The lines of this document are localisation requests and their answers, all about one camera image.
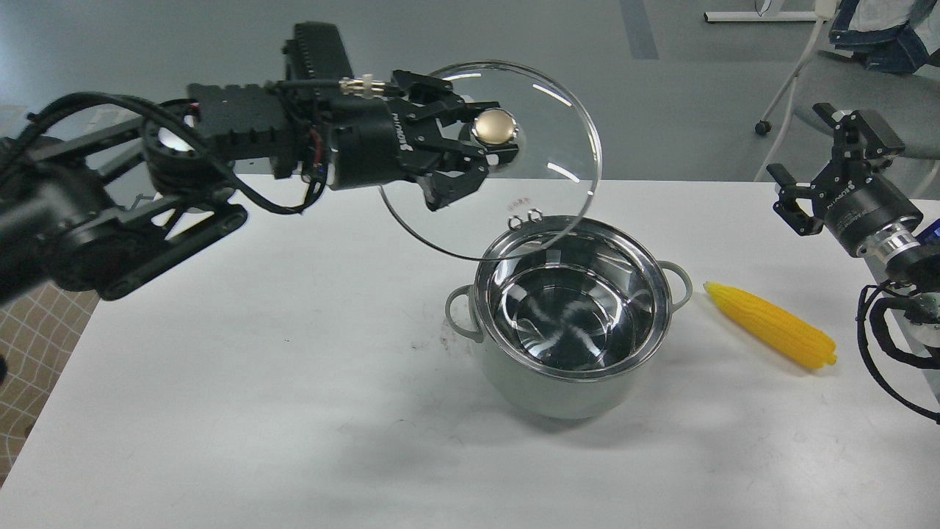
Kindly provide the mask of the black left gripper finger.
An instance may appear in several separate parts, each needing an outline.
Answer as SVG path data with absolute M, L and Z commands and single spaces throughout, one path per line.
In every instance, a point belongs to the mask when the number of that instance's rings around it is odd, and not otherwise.
M 473 146 L 448 148 L 432 167 L 419 171 L 419 186 L 427 210 L 439 211 L 480 190 L 491 172 L 515 161 L 519 146 Z
M 391 81 L 397 95 L 391 99 L 391 109 L 410 125 L 432 119 L 443 125 L 471 123 L 485 110 L 501 107 L 498 101 L 468 101 L 451 82 L 430 75 L 393 70 Z

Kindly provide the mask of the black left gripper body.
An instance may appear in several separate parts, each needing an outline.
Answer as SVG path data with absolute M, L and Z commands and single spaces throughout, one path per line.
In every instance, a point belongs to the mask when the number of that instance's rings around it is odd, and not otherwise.
M 329 148 L 329 190 L 355 190 L 426 176 L 427 156 L 410 137 L 408 115 L 416 105 L 404 99 L 339 95 L 323 103 Z

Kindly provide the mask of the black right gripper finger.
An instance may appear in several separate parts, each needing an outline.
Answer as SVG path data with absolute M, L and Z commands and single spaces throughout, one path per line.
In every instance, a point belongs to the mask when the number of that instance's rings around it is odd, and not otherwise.
M 799 237 L 819 234 L 823 229 L 823 220 L 806 213 L 798 201 L 819 198 L 820 194 L 811 187 L 797 183 L 796 178 L 782 164 L 767 165 L 767 173 L 778 185 L 778 200 L 773 204 L 773 211 Z
M 833 133 L 831 161 L 841 168 L 855 163 L 882 172 L 905 151 L 902 138 L 873 109 L 841 111 L 827 101 L 812 109 Z

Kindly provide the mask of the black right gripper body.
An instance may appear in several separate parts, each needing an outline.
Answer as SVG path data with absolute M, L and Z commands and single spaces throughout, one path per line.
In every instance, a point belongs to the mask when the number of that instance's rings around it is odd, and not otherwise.
M 814 215 L 853 258 L 863 256 L 865 241 L 876 232 L 895 224 L 913 230 L 923 221 L 923 213 L 895 184 L 860 159 L 829 162 L 811 188 Z

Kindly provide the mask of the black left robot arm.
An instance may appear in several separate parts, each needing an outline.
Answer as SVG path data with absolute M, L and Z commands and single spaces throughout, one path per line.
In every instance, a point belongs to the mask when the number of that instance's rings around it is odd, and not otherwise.
M 295 24 L 286 77 L 181 99 L 70 93 L 2 140 L 2 302 L 41 284 L 126 297 L 239 230 L 241 195 L 299 215 L 325 190 L 415 184 L 432 212 L 520 151 L 498 101 L 395 70 L 353 74 L 338 27 Z

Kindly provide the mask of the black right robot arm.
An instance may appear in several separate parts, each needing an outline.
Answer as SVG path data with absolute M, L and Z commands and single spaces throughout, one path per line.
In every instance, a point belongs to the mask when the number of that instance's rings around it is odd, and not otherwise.
M 813 110 L 832 131 L 830 160 L 807 185 L 797 183 L 784 165 L 767 165 L 778 185 L 773 211 L 802 237 L 829 231 L 850 257 L 872 257 L 883 265 L 884 279 L 864 286 L 857 302 L 861 358 L 890 397 L 938 422 L 937 411 L 914 404 L 889 384 L 869 349 L 875 339 L 901 364 L 938 369 L 938 224 L 917 234 L 923 213 L 884 177 L 905 146 L 880 114 L 839 111 L 826 101 Z

